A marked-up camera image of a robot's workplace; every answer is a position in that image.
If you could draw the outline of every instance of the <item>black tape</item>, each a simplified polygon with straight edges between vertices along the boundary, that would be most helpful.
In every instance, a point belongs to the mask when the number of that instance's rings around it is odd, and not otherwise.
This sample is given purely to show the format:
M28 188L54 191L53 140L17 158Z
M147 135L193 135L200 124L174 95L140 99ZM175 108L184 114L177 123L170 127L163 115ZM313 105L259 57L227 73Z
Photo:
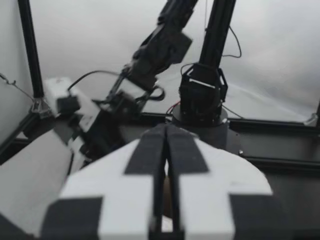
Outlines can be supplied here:
M291 229L285 212L272 195L231 194L235 225L234 240L290 240Z
M62 199L45 216L41 239L98 240L102 197Z

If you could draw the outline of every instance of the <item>white panel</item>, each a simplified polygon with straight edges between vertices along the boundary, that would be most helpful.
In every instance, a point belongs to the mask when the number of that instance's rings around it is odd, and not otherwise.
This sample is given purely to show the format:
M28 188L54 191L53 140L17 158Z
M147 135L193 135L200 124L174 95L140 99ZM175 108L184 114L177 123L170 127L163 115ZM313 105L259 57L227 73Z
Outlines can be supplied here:
M101 240L147 240L153 206L153 178L123 176L104 195Z
M195 139L207 166L217 181L227 181L229 191L271 195L272 190L265 175L246 159L227 151L214 148Z
M213 175L180 177L180 211L186 240L232 240L234 237L226 183Z
M103 197L101 240L147 240L153 206L153 177L124 175L139 140L71 175L61 199Z
M138 143L139 140L135 140L74 173L68 178L61 198L96 196L103 192L103 189L113 186L114 182L109 179L122 176Z
M262 172L247 160L194 139L209 168L179 177L181 225L187 240L233 240L229 194L272 195Z
M0 166L0 213L28 234L39 235L47 207L65 183L71 152L47 132Z
M0 1L0 73L32 95L18 1ZM0 144L27 115L32 101L0 78Z

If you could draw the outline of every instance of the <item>black metal frame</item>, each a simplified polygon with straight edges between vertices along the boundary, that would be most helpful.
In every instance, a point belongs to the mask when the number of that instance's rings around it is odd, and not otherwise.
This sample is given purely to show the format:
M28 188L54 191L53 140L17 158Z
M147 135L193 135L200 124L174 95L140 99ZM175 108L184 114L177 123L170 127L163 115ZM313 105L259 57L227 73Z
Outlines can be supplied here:
M318 116L318 120L317 120L317 122L316 122L316 126L317 126L318 128L320 128L320 100L319 100L319 105L318 105L318 109L317 109L317 111L316 111L316 114L317 114L317 116Z
M29 63L29 70L34 98L44 97L37 43L29 0L18 0L24 43Z
M30 3L29 0L18 0L18 3L34 97L41 98L44 93ZM207 51L204 46L201 55ZM320 117L320 103L317 115ZM159 123L165 123L169 117L169 115L159 113L143 113L139 119L132 120L130 124L134 127L142 127L143 131L143 129L148 129ZM16 137L37 121L39 121L39 116L34 113L29 113L23 119L18 128L0 146L0 161L3 162L1 158L6 157L7 159L31 142ZM320 213L320 207L319 204L314 203L313 199L319 198L316 187L320 189L320 119L317 122L317 127L280 121L236 118L231 118L229 121L229 128L240 135L241 152L239 154L266 173L276 193L286 201L291 201L289 206L294 212L291 217L298 219L296 239L318 238L320 236L318 231L320 216L316 213ZM47 126L48 122L40 121L38 124ZM287 176L290 180L281 182ZM302 191L300 193L302 196L295 196L295 191ZM308 209L306 210L301 205L310 209L312 213L310 219L308 219L309 216L304 215L309 213Z

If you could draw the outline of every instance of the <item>black cylindrical base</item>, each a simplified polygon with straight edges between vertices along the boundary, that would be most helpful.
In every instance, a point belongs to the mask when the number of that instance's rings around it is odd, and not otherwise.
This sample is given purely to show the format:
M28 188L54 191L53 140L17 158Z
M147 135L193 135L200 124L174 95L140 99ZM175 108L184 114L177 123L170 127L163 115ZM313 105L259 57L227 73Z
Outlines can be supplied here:
M201 122L189 122L180 114L180 106L173 109L172 123L180 128L195 133L199 138L217 149L226 150L228 138L228 114L222 109L219 121L211 124L201 124Z

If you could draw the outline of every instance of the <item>wire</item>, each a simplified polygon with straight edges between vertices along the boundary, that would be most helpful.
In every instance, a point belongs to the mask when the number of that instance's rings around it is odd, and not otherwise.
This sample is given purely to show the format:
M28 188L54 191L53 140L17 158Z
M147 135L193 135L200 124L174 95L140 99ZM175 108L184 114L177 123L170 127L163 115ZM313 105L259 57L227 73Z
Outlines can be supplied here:
M68 92L71 95L70 90L76 85L78 84L82 79L84 79L85 77L91 75L91 74L97 74L97 73L102 73L102 74L110 74L110 75L114 75L114 76L119 76L120 73L117 73L115 71L108 71L108 70L94 70L94 71L90 71L84 75L82 75L81 77L79 77L74 83L72 83L69 87L68 87Z
M171 107L168 108L168 110L165 112L166 115L172 114L172 111L174 110L174 108L180 103L180 101L178 101L177 103L173 104Z
M235 40L236 40L236 43L238 44L238 48L239 48L239 52L240 52L240 53L239 53L239 56L232 55L232 54L227 54L227 55L222 55L222 57L232 57L232 58L239 59L239 58L242 57L242 50L241 50L240 42L239 42L239 39L238 39L237 35L235 34L234 30L232 29L232 27L229 26L229 28L230 28L232 34L233 34L234 37L235 37Z
M0 78L2 78L5 81L5 84L13 86L14 88L18 89L21 93L23 93L24 95L26 95L29 99L31 99L32 102L34 102L34 98L32 96L30 96L28 93L26 93L24 90L22 90L20 87L17 86L17 81L14 80L13 82L9 82L9 80L7 79L7 77L5 75L3 75L2 73L0 73Z
M196 63L196 62L188 63L188 64L185 64L185 65L181 66L181 68L180 68L181 77L182 77L182 75L184 74L184 73L183 73L183 69L184 69L185 67L191 66L191 65L193 65L193 64L195 64L195 63Z
M224 108L225 108L226 110L228 110L230 113L238 116L239 118L245 119L243 116L241 116L241 115L237 114L236 112L232 111L230 108L226 107L225 105L222 105L222 107L224 107Z
M208 0L205 0L205 12L204 12L204 37L206 37L206 30L207 30L207 11L208 11Z

